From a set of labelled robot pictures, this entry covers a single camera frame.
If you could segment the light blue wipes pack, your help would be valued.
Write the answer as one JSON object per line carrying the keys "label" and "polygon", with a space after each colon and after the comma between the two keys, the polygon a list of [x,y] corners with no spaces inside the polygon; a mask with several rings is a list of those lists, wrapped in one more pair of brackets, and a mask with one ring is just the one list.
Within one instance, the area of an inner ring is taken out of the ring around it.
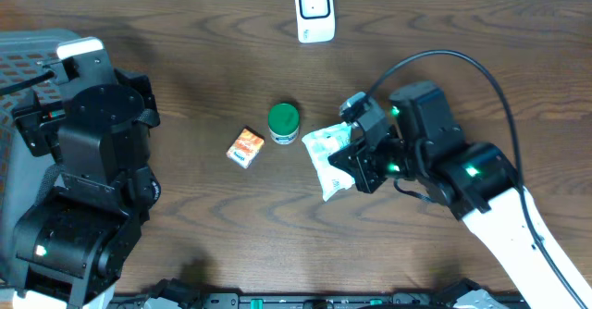
{"label": "light blue wipes pack", "polygon": [[343,170],[331,166],[328,158],[351,142],[352,127],[342,122],[302,137],[302,142],[311,158],[322,189],[322,198],[327,202],[336,192],[348,190],[354,178]]}

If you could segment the green lid jar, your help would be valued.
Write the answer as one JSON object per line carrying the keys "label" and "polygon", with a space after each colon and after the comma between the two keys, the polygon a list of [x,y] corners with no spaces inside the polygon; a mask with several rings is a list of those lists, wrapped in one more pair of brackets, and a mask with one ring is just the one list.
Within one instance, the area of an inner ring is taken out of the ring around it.
{"label": "green lid jar", "polygon": [[291,144],[299,134],[299,111],[288,103],[276,104],[268,113],[267,124],[274,142],[281,145]]}

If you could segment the orange snack packet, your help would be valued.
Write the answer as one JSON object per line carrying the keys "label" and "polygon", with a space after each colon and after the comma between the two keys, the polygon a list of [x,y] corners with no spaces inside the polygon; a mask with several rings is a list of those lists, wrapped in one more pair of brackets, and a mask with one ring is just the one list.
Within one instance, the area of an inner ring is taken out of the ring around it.
{"label": "orange snack packet", "polygon": [[249,129],[243,129],[228,148],[226,156],[239,166],[248,168],[264,145],[265,140],[261,136]]}

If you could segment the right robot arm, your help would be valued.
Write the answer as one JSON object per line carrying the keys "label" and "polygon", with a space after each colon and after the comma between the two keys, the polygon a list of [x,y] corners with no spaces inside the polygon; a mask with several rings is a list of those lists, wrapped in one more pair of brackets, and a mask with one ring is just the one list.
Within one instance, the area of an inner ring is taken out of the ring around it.
{"label": "right robot arm", "polygon": [[518,171],[491,142],[468,142],[444,92],[420,81],[393,92],[390,122],[357,93],[341,117],[362,136],[328,162],[373,193],[387,179],[418,181],[495,256],[532,308],[588,308],[591,287],[553,238]]}

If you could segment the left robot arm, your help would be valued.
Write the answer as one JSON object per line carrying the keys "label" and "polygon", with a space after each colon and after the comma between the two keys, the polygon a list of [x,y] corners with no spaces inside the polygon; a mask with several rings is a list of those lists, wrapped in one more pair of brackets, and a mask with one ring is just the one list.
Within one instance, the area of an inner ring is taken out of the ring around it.
{"label": "left robot arm", "polygon": [[147,76],[113,67],[95,38],[60,44],[41,81],[60,100],[12,116],[32,155],[55,162],[12,230],[7,280],[18,297],[81,308],[119,280],[160,197],[148,163],[160,117]]}

